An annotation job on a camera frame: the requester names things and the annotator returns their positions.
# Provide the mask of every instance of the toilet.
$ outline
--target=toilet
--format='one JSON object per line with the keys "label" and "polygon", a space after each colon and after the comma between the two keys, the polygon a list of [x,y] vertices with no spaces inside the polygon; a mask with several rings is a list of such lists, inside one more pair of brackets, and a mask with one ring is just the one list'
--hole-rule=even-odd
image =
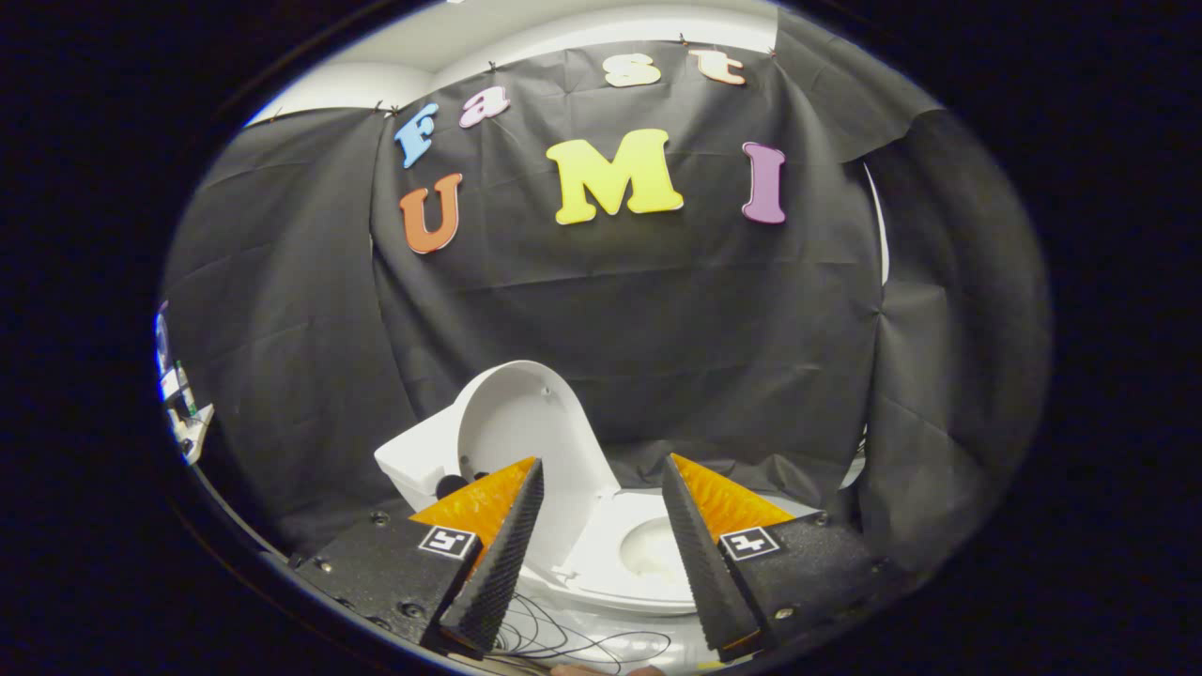
{"label": "toilet", "polygon": [[[444,476],[470,481],[530,456],[542,458],[545,494],[520,586],[627,613],[696,612],[659,488],[621,490],[576,395],[543,364],[481,373],[375,452],[415,511],[438,500]],[[795,516],[814,511],[773,502]]]}

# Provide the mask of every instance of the purple letter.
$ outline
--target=purple letter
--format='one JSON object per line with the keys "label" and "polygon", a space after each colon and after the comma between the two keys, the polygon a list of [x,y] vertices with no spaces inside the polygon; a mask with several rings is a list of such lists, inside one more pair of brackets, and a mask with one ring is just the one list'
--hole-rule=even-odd
{"label": "purple letter", "polygon": [[760,223],[785,223],[780,210],[780,165],[785,154],[760,143],[744,143],[743,152],[751,158],[751,198],[743,204],[743,215]]}

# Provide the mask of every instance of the blue letter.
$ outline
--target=blue letter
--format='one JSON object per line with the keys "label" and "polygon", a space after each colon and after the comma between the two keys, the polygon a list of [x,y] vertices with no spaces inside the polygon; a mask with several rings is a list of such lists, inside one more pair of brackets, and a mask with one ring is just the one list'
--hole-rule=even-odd
{"label": "blue letter", "polygon": [[406,121],[393,137],[393,141],[400,143],[400,148],[405,152],[405,168],[413,166],[417,158],[421,158],[433,144],[433,141],[422,137],[434,134],[434,120],[430,119],[430,115],[436,112],[439,112],[438,103],[427,103],[422,112]]}

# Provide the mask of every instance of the pink letter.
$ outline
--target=pink letter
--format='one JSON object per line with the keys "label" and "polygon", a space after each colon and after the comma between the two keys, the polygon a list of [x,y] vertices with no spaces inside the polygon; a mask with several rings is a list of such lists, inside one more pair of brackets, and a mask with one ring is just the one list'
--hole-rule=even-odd
{"label": "pink letter", "polygon": [[504,87],[489,87],[476,94],[463,105],[468,111],[459,118],[459,126],[468,129],[480,124],[480,120],[499,114],[510,107],[510,100],[505,97]]}
{"label": "pink letter", "polygon": [[780,165],[785,154],[760,143],[744,143],[751,158],[751,198],[743,204],[743,215],[758,223],[785,223],[780,210]]}

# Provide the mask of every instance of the wall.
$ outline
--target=wall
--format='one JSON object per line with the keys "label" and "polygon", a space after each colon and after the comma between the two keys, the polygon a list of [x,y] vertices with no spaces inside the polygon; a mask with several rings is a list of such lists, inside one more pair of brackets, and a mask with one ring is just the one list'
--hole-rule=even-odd
{"label": "wall", "polygon": [[767,53],[776,41],[776,22],[712,7],[651,5],[618,7],[551,22],[495,42],[434,75],[430,90],[477,72],[536,54],[627,40],[685,40],[730,45]]}
{"label": "wall", "polygon": [[767,53],[776,38],[774,18],[713,7],[648,5],[577,14],[505,37],[430,73],[401,64],[341,61],[314,69],[250,123],[279,111],[355,106],[404,106],[426,94],[498,65],[536,54],[627,40],[677,40],[684,34],[698,45],[730,45]]}
{"label": "wall", "polygon": [[432,73],[401,64],[335,63],[317,66],[263,106],[246,124],[280,114],[343,106],[404,106],[432,91]]}

